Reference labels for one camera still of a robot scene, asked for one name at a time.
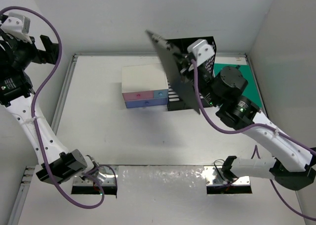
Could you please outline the pink drawer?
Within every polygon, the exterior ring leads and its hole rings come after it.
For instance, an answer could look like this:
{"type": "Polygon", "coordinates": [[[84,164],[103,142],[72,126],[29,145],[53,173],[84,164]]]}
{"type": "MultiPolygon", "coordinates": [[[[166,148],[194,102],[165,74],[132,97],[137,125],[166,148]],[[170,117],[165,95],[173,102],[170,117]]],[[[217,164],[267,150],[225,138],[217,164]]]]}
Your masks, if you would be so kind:
{"type": "Polygon", "coordinates": [[[150,91],[138,91],[138,92],[125,92],[122,94],[125,101],[135,101],[154,98],[154,92],[150,91]]]}

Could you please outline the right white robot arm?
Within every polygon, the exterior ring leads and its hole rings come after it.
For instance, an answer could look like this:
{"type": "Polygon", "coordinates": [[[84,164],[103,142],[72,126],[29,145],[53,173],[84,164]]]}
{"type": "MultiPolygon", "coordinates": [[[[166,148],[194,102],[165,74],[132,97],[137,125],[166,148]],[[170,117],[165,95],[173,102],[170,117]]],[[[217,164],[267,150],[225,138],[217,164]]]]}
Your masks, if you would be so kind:
{"type": "Polygon", "coordinates": [[[223,181],[251,176],[274,180],[294,191],[314,182],[315,148],[285,134],[242,94],[248,81],[237,67],[225,66],[213,76],[206,62],[199,63],[192,56],[185,56],[182,64],[180,74],[193,85],[198,112],[212,128],[227,135],[244,134],[272,155],[268,160],[228,156],[217,173],[223,181]]]}

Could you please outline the light blue small drawer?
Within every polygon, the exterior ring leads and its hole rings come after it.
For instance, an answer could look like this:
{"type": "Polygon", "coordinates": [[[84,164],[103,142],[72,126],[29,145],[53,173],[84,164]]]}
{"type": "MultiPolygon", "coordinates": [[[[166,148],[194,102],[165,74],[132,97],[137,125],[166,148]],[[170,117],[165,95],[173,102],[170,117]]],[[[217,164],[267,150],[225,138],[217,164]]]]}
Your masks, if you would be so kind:
{"type": "Polygon", "coordinates": [[[154,98],[167,98],[168,89],[154,90],[154,98]]]}

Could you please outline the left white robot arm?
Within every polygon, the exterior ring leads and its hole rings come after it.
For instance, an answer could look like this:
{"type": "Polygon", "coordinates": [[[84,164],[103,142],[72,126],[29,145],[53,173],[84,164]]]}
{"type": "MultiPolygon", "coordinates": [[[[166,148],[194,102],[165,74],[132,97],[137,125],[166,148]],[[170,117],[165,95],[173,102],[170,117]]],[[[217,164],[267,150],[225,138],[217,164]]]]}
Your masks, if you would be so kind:
{"type": "Polygon", "coordinates": [[[44,50],[37,49],[35,39],[23,41],[0,32],[0,103],[17,120],[30,141],[41,170],[37,177],[45,183],[58,184],[73,176],[93,176],[97,163],[79,150],[70,151],[57,138],[39,105],[30,77],[25,69],[30,63],[59,64],[59,45],[41,35],[44,50]]]}

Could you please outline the purple bottom drawer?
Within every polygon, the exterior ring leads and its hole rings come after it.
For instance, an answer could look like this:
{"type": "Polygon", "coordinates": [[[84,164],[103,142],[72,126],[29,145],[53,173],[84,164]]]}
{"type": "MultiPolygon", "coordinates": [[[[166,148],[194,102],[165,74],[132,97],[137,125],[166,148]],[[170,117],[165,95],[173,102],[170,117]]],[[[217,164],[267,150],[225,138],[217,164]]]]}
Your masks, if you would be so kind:
{"type": "Polygon", "coordinates": [[[166,105],[167,103],[168,103],[168,98],[164,97],[164,98],[126,101],[125,106],[126,108],[140,108],[140,107],[166,105]]]}

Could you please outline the black board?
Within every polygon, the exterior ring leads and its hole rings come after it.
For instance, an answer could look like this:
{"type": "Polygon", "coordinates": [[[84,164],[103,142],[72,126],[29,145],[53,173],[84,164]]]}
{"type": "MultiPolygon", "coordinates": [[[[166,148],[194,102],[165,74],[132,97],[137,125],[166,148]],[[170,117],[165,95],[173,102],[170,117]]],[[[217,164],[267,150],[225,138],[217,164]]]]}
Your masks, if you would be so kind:
{"type": "Polygon", "coordinates": [[[191,81],[181,74],[181,70],[188,70],[190,67],[189,59],[172,42],[164,39],[162,36],[146,30],[166,73],[171,88],[176,92],[186,106],[200,114],[199,105],[196,99],[194,87],[191,81]]]}

